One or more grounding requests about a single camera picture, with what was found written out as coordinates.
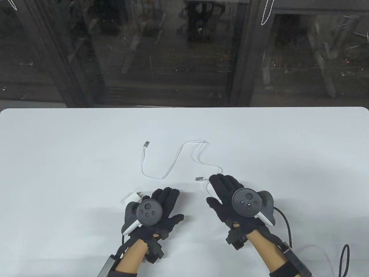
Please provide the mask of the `person's right hand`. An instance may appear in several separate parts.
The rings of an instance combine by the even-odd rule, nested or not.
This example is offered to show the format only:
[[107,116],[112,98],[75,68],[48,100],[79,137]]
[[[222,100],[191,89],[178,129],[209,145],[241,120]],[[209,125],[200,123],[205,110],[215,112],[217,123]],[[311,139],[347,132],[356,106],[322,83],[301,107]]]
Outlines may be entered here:
[[270,233],[269,228],[266,227],[262,220],[255,217],[241,216],[233,208],[233,194],[238,189],[244,188],[244,186],[234,177],[230,175],[216,174],[211,175],[209,181],[221,202],[214,197],[207,197],[206,202],[216,212],[218,218],[223,223],[228,227],[232,227],[237,223],[245,235],[250,234],[254,230],[261,233]]

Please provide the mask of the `person's left hand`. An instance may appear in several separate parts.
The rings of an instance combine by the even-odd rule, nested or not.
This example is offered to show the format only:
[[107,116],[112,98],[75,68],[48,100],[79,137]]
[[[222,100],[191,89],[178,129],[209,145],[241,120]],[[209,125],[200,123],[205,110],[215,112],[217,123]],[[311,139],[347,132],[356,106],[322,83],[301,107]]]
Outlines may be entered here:
[[184,220],[183,214],[170,216],[179,194],[178,189],[166,187],[155,190],[151,196],[143,196],[140,202],[128,203],[122,235],[141,239],[146,243],[153,238],[167,239],[174,227]]

